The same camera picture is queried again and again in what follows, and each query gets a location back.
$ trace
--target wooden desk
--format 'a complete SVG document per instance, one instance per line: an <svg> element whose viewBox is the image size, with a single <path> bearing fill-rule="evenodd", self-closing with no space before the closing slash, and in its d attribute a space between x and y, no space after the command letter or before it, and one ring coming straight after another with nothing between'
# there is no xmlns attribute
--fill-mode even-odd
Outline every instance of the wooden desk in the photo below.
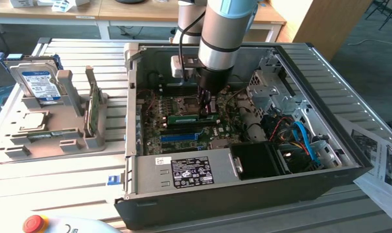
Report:
<svg viewBox="0 0 392 233"><path fill-rule="evenodd" d="M177 0L148 0L133 5L115 0L92 0L72 7L67 13L52 12L49 6L12 8L8 0L0 0L0 24L93 25L99 27L101 39L111 39L109 26L173 28L177 20ZM285 20L272 6L260 6L245 41L275 42L284 24Z"/></svg>
<svg viewBox="0 0 392 233"><path fill-rule="evenodd" d="M131 21L164 21L177 22L179 5L176 0L155 2L148 0L141 4L127 5L115 0L103 0L99 12L99 19L131 20ZM255 17L255 24L277 23L284 24L285 20L271 5L260 6Z"/></svg>
<svg viewBox="0 0 392 233"><path fill-rule="evenodd" d="M107 26L176 27L179 20L177 0L127 5L115 0L103 0L99 19L108 20ZM247 41L275 42L284 18L271 5L259 6Z"/></svg>
<svg viewBox="0 0 392 233"><path fill-rule="evenodd" d="M65 13L59 13L52 12L51 6L13 8L8 0L0 0L0 24L96 26L100 4L101 0L91 0L91 3L72 7Z"/></svg>
<svg viewBox="0 0 392 233"><path fill-rule="evenodd" d="M51 6L33 6L12 8L8 0L0 0L0 17L12 18L52 18L52 19L77 19L76 17L88 16L97 18L101 0L91 0L81 6L73 6L68 12L52 12Z"/></svg>

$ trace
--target red wire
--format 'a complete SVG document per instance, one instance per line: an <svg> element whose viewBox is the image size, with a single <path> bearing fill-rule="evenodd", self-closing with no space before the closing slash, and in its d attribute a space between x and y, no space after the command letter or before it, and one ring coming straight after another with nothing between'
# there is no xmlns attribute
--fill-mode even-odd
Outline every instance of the red wire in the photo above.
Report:
<svg viewBox="0 0 392 233"><path fill-rule="evenodd" d="M307 148L305 148L304 144L303 144L303 143L300 143L300 142L297 142L297 143L300 144L301 148L304 149L304 151L305 151L307 155L309 155L309 152L308 152L308 150L307 150Z"/></svg>
<svg viewBox="0 0 392 233"><path fill-rule="evenodd" d="M155 101L156 101L156 93L155 93L152 90L149 90L149 89L143 89L143 90L140 90L140 91L137 92L137 95L139 95L143 91L149 91L149 92L152 93L152 101L151 101L149 107L148 107L147 110L145 110L145 114L147 114L147 113L148 113L148 110L151 109L151 107L152 107L152 105L153 105L153 103L155 103Z"/></svg>
<svg viewBox="0 0 392 233"><path fill-rule="evenodd" d="M288 118L288 117L283 117L283 118L279 120L279 122L277 122L277 124L276 124L276 127L275 127L275 129L273 129L273 132L272 132L272 134L271 134L269 141L272 141L272 138L273 138L273 136L275 136L276 130L277 130L277 128L279 128L279 125L280 125L280 123L281 123L281 121L283 121L284 119L289 119L289 118Z"/></svg>
<svg viewBox="0 0 392 233"><path fill-rule="evenodd" d="M151 109L151 107L152 107L155 101L156 101L156 93L152 92L152 102L151 102L151 104L149 104L149 107L148 107L147 110L145 110L145 114L148 113L148 110Z"/></svg>

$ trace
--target chair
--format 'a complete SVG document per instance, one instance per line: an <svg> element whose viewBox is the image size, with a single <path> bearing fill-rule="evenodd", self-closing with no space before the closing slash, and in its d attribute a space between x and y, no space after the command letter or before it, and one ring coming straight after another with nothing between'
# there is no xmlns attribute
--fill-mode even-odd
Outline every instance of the chair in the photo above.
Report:
<svg viewBox="0 0 392 233"><path fill-rule="evenodd" d="M385 6L389 3L391 0L381 0L381 2L377 2L377 7L373 9L373 11L369 13L369 15L365 17L365 19L369 18L369 16L372 15L372 13L375 13L376 10L379 10L380 7L383 7L380 13L384 14L384 10L385 10ZM389 19L392 18L392 12L389 13L387 19L384 20L379 30L381 30L383 26L387 24L387 22L389 21Z"/></svg>

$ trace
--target red button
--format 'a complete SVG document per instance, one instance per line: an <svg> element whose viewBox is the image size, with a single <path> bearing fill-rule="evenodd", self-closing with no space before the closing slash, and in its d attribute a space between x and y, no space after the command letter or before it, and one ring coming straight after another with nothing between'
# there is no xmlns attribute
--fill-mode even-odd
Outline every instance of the red button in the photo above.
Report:
<svg viewBox="0 0 392 233"><path fill-rule="evenodd" d="M23 224L23 231L25 233L36 233L41 229L44 223L45 220L39 215L32 215Z"/></svg>

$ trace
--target blue hard drive label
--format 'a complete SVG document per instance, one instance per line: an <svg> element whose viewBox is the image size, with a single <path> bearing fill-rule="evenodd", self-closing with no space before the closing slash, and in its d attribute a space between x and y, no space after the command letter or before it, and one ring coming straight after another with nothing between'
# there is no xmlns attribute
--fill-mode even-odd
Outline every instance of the blue hard drive label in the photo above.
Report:
<svg viewBox="0 0 392 233"><path fill-rule="evenodd" d="M52 75L48 71L25 71L21 72L21 75L37 99L43 101L60 99L59 89L51 82Z"/></svg>

